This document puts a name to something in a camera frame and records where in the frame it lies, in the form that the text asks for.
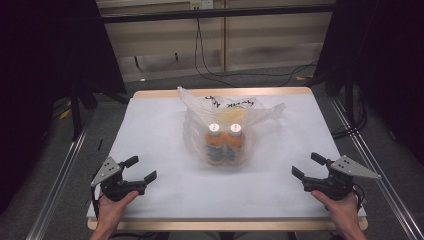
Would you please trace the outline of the black metal stand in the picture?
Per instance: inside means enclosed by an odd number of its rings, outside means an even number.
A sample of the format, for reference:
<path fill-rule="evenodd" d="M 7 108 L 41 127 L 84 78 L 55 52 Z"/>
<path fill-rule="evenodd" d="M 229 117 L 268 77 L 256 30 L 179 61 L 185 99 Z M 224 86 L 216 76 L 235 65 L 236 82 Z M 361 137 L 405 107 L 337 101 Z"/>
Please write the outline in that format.
<path fill-rule="evenodd" d="M 353 79 L 349 70 L 334 71 L 325 81 L 325 92 L 328 96 L 337 96 L 341 90 L 344 90 L 345 95 L 346 116 L 354 124 Z"/>
<path fill-rule="evenodd" d="M 76 141 L 82 132 L 82 121 L 80 113 L 80 104 L 86 109 L 95 109 L 98 102 L 91 90 L 84 85 L 73 85 L 69 90 L 69 98 L 71 103 L 71 113 L 73 122 L 73 141 Z"/>

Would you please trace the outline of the white table mat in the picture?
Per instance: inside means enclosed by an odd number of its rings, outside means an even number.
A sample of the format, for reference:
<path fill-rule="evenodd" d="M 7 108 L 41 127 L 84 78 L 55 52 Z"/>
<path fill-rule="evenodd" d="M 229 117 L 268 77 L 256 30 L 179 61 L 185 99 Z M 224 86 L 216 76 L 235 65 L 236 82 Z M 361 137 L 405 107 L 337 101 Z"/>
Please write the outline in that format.
<path fill-rule="evenodd" d="M 242 167 L 210 166 L 187 150 L 183 141 L 186 107 L 177 98 L 130 101 L 110 155 L 139 163 L 124 171 L 128 181 L 151 171 L 157 178 L 134 200 L 127 219 L 271 219 L 320 218 L 325 207 L 303 189 L 291 170 L 324 178 L 328 171 L 312 153 L 337 159 L 340 154 L 311 94 L 261 96 L 267 107 L 283 104 L 283 113 L 255 125 L 255 140 Z"/>

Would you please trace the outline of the black curtain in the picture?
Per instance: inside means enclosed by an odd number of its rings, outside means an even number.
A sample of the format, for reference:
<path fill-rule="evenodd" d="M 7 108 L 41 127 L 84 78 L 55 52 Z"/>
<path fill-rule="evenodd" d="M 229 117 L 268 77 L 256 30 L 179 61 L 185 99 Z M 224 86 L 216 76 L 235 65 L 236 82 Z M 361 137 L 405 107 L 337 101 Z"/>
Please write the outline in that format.
<path fill-rule="evenodd" d="M 424 164 L 424 0 L 336 0 L 315 75 L 355 82 Z"/>
<path fill-rule="evenodd" d="M 0 215 L 32 169 L 54 104 L 126 88 L 96 0 L 0 0 Z"/>

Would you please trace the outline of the orange bottle with white cap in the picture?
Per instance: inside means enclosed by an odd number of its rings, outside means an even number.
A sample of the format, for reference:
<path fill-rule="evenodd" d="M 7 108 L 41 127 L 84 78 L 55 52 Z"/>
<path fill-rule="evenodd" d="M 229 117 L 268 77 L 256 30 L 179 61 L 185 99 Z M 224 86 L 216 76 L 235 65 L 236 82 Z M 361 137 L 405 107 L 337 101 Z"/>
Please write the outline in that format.
<path fill-rule="evenodd" d="M 245 135 L 238 123 L 230 125 L 227 132 L 227 161 L 231 165 L 238 165 L 242 161 L 244 153 Z"/>
<path fill-rule="evenodd" d="M 225 135 L 217 123 L 211 123 L 208 126 L 208 132 L 205 135 L 208 162 L 211 165 L 218 166 L 223 163 Z"/>

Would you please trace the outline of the metal floor rail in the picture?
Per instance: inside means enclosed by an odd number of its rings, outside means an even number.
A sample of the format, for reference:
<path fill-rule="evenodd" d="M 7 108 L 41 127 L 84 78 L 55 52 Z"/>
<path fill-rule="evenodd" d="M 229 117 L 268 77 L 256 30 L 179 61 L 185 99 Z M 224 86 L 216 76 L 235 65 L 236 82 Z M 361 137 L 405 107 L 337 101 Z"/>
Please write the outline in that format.
<path fill-rule="evenodd" d="M 92 123 L 94 110 L 89 110 L 86 119 L 83 121 L 82 130 L 77 137 L 72 141 L 72 144 L 67 152 L 61 169 L 51 187 L 46 201 L 43 203 L 34 224 L 32 225 L 25 240 L 43 240 L 50 221 L 59 203 L 60 197 L 63 194 L 64 187 L 68 181 L 73 165 L 79 155 L 80 149 L 85 141 L 87 130 Z"/>
<path fill-rule="evenodd" d="M 406 233 L 408 239 L 424 240 L 424 232 L 421 231 L 413 215 L 392 186 L 374 154 L 360 134 L 360 131 L 354 128 L 353 124 L 348 120 L 345 108 L 342 103 L 338 99 L 332 99 L 331 103 L 344 128 L 349 131 L 349 137 L 353 141 L 365 165 L 381 175 L 381 179 L 377 181 L 377 185 L 404 232 Z"/>

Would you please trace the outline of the white wall socket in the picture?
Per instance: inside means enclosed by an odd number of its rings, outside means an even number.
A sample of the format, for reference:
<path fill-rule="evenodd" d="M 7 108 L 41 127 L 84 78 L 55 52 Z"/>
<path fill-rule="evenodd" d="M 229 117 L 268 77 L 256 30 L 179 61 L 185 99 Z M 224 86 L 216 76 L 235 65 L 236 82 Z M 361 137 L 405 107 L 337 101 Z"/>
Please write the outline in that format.
<path fill-rule="evenodd" d="M 213 0 L 190 0 L 191 10 L 210 10 L 214 8 Z"/>

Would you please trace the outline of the yellow packet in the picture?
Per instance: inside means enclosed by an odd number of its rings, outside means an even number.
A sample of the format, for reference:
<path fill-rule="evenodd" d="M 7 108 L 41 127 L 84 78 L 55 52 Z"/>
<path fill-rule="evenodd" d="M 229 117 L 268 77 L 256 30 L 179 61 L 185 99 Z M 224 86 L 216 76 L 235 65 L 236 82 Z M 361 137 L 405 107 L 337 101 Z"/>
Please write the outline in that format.
<path fill-rule="evenodd" d="M 228 108 L 217 113 L 217 122 L 224 127 L 229 127 L 232 124 L 244 126 L 246 124 L 246 119 L 247 112 L 241 107 Z"/>

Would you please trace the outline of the person's right hand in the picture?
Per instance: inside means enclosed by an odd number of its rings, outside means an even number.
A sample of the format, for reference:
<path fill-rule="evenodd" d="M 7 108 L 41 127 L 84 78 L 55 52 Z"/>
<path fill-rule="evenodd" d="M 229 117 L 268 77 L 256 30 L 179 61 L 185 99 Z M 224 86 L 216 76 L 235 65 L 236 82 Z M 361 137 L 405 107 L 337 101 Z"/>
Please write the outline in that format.
<path fill-rule="evenodd" d="M 342 200 L 332 200 L 318 190 L 313 190 L 311 195 L 329 210 L 331 219 L 338 230 L 347 233 L 360 228 L 357 197 L 353 192 Z"/>

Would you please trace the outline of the person's left hand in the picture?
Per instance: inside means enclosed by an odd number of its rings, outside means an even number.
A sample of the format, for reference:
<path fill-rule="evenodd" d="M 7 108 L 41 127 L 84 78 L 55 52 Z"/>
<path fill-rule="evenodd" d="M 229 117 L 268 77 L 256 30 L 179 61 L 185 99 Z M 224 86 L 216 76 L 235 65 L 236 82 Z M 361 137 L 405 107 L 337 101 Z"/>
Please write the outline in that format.
<path fill-rule="evenodd" d="M 132 191 L 119 201 L 102 197 L 99 201 L 97 232 L 113 232 L 123 216 L 126 207 L 137 198 L 138 192 Z"/>

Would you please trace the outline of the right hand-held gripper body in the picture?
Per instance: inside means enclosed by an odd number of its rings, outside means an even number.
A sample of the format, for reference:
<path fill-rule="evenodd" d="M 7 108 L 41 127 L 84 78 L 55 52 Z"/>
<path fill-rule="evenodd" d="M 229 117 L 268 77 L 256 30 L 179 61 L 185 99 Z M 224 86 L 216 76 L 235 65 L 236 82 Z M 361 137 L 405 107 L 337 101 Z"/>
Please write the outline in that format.
<path fill-rule="evenodd" d="M 332 200 L 342 200 L 354 189 L 354 177 L 380 179 L 381 175 L 371 171 L 347 156 L 341 156 L 333 161 L 331 166 L 325 166 L 328 176 L 324 179 L 304 175 L 302 184 L 306 192 L 318 190 Z"/>

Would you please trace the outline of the clear plastic bag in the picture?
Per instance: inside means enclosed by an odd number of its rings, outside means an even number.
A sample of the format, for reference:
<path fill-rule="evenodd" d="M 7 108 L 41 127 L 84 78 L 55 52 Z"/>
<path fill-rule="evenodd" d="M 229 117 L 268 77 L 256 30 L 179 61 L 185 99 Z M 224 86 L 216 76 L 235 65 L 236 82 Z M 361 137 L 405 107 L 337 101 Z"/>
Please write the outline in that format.
<path fill-rule="evenodd" d="M 217 123 L 217 113 L 228 108 L 241 107 L 247 112 L 246 124 L 242 127 L 245 135 L 244 153 L 242 161 L 238 165 L 231 165 L 227 161 L 227 132 L 229 127 L 220 125 L 221 131 L 225 135 L 224 158 L 221 165 L 242 166 L 253 155 L 256 148 L 255 124 L 265 120 L 275 119 L 282 115 L 285 104 L 280 103 L 272 107 L 267 107 L 256 97 L 244 97 L 232 99 L 217 95 L 195 96 L 192 91 L 183 87 L 177 88 L 177 93 L 186 106 L 185 120 L 183 124 L 183 140 L 186 148 L 195 153 L 199 160 L 208 164 L 207 147 L 205 135 L 211 123 Z"/>

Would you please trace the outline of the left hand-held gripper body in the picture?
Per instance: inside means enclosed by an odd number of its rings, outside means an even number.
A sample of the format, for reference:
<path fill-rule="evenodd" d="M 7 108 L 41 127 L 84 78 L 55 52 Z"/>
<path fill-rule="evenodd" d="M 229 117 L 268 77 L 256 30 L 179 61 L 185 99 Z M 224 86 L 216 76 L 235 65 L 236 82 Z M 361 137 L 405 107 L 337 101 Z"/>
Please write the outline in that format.
<path fill-rule="evenodd" d="M 119 201 L 132 191 L 137 191 L 139 195 L 143 195 L 147 184 L 144 180 L 133 182 L 124 180 L 124 169 L 112 157 L 107 157 L 94 175 L 91 186 L 99 185 L 102 193 L 112 201 Z"/>

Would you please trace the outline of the black horizontal bar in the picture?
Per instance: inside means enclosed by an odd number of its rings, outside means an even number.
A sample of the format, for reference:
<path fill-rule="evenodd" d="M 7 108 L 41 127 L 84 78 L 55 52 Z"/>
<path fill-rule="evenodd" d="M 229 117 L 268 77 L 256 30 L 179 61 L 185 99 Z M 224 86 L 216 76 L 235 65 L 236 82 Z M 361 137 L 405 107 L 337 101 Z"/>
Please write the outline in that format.
<path fill-rule="evenodd" d="M 99 20 L 104 24 L 148 22 L 165 20 L 186 20 L 220 17 L 242 17 L 280 14 L 324 13 L 335 10 L 335 4 L 293 5 L 278 7 L 227 8 L 210 10 L 186 10 L 157 13 L 132 13 L 102 15 Z"/>

